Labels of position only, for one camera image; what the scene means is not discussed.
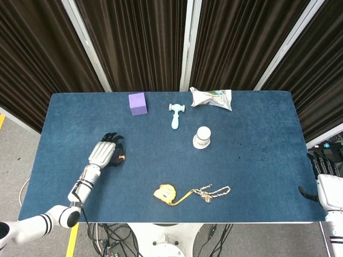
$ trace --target gray floor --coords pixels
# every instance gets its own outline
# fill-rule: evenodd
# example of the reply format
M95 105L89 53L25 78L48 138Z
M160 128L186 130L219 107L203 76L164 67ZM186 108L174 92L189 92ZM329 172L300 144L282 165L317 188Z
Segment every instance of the gray floor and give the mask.
M30 176L38 141L39 136L32 135L8 118L5 119L0 129L1 221L16 221L18 218L19 190ZM199 231L194 256L198 255L201 245L206 241L210 227L211 225L205 225ZM217 232L200 256L209 255L219 240L222 229L223 225L218 225ZM86 230L86 224L81 224L74 256L96 256ZM65 256L69 234L70 231L66 229L54 228L51 234L37 241L24 245L7 245L3 256ZM121 251L118 253L119 257L124 257ZM324 257L327 253L318 223L235 224L221 256Z

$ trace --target yellow floor stripe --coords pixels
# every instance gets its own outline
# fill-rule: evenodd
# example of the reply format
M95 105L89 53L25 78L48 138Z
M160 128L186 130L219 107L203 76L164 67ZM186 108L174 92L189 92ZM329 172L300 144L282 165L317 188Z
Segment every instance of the yellow floor stripe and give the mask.
M5 120L5 114L0 114L0 129Z
M77 236L77 230L79 229L79 223L77 223L70 231L68 249L66 250L66 257L73 257L74 249L75 249L75 242Z

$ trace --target robotic hand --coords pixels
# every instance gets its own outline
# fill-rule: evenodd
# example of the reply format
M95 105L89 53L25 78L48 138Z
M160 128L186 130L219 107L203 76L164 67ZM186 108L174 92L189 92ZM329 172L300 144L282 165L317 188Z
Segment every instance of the robotic hand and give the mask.
M107 165L116 167L125 160L123 145L117 143L123 137L116 134L106 134L94 147L88 158L90 164L68 195L69 207L56 205L46 213L26 220L0 222L0 255L10 240L22 244L49 234L56 225L72 228L77 224L84 203L100 177L100 169Z
M317 182L318 195L310 195L301 186L300 193L307 199L319 202L327 213L330 242L334 256L343 256L343 178L336 164L316 152L307 154Z

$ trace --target yellow tape measure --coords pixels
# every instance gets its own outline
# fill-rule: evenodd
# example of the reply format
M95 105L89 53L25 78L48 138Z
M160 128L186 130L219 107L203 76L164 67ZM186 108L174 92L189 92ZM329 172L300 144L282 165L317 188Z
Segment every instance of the yellow tape measure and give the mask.
M201 198L203 198L207 203L209 203L209 202L211 202L212 198L226 195L231 190L231 188L229 186L225 186L225 187L222 187L221 189L216 190L216 191L211 192L211 193L204 191L204 189L207 189L211 186L212 186L212 184L209 184L208 186L204 186L200 189L192 189L187 194L185 194L183 198L181 198L180 200L178 200L177 202L174 202L174 203L173 203L173 200L176 197L176 190L172 185L169 185L169 184L160 185L160 188L154 192L154 196L156 198L160 199L161 201L165 202L166 204L174 206L174 205L177 205L180 202L182 202L184 199L186 199L192 193L199 194Z

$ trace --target dark brown curtain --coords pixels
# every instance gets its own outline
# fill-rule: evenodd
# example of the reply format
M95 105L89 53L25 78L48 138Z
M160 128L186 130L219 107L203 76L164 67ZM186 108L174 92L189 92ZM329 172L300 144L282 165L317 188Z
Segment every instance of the dark brown curtain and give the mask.
M186 0L76 1L113 91L175 91Z
M253 90L309 0L203 0L190 86Z
M60 0L0 1L0 105L41 131L52 93L103 91Z
M343 123L343 2L325 1L263 89L292 93L307 141Z

